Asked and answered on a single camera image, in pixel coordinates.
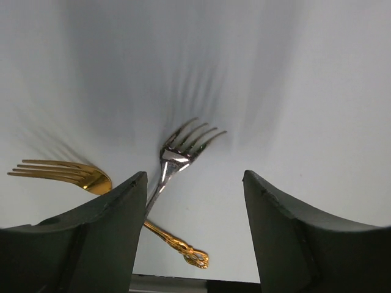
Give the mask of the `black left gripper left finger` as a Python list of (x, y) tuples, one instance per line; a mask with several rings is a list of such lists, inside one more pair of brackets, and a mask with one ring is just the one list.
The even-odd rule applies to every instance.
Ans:
[(1, 291), (128, 292), (147, 183), (138, 172), (63, 214), (1, 230)]

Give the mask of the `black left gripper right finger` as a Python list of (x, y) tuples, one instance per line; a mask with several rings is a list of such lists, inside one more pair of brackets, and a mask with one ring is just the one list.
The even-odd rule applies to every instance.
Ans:
[(263, 292), (389, 292), (390, 228), (344, 219), (253, 171), (244, 197)]

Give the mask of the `silver fork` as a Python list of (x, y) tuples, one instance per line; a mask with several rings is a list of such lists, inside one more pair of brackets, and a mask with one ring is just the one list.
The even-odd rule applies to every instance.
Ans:
[(197, 120), (198, 118), (194, 117), (183, 123), (163, 143), (159, 151), (160, 176), (147, 201), (145, 217), (148, 217), (153, 205), (172, 177), (192, 165), (217, 137), (227, 133), (227, 131), (221, 131), (208, 140), (203, 141), (202, 139), (209, 133), (218, 130), (217, 127), (213, 127), (201, 132), (196, 138), (190, 140), (197, 131), (208, 126), (208, 123), (202, 123), (192, 130), (187, 131), (186, 128)]

